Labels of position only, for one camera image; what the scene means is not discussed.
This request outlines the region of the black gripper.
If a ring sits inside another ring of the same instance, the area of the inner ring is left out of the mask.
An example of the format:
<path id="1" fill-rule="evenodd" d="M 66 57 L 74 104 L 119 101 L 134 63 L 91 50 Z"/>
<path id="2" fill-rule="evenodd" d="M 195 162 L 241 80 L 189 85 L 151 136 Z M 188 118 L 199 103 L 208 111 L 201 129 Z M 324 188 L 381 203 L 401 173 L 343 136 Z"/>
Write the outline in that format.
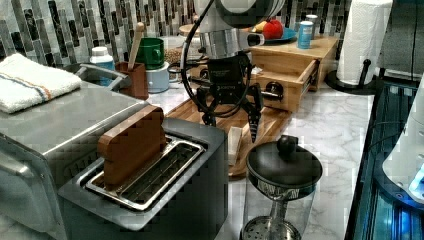
<path id="1" fill-rule="evenodd" d="M 260 84 L 254 83 L 249 86 L 252 64 L 248 56 L 245 53 L 238 53 L 229 58 L 209 60 L 207 67 L 212 103 L 206 106 L 204 94 L 197 93 L 197 98 L 205 111 L 202 116 L 204 124 L 216 126 L 215 109 L 218 105 L 232 105 L 236 109 L 241 107 L 248 115 L 251 140 L 255 142 L 264 103 Z"/>

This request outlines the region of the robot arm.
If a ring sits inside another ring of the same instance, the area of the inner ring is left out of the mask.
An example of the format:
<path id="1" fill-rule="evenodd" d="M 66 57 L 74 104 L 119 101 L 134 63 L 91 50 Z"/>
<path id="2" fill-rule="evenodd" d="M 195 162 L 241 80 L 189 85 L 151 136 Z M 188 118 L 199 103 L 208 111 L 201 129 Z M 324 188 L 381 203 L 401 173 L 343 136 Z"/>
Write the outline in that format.
<path id="1" fill-rule="evenodd" d="M 260 34 L 245 32 L 275 16 L 285 0 L 196 0 L 200 13 L 201 46 L 207 60 L 208 87 L 196 90 L 196 105 L 205 124 L 239 110 L 248 115 L 250 135 L 255 139 L 261 119 L 260 85 L 251 81 L 253 65 L 247 56 L 251 46 L 262 45 Z"/>

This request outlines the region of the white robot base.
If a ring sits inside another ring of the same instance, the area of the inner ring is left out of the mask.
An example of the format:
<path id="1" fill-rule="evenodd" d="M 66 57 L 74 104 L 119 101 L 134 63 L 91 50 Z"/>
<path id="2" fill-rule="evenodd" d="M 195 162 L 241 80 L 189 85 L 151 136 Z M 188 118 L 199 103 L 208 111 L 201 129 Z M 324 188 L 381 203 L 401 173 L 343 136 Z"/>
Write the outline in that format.
<path id="1" fill-rule="evenodd" d="M 423 210 L 424 84 L 420 80 L 405 128 L 382 164 L 384 174 L 398 188 L 405 204 Z"/>

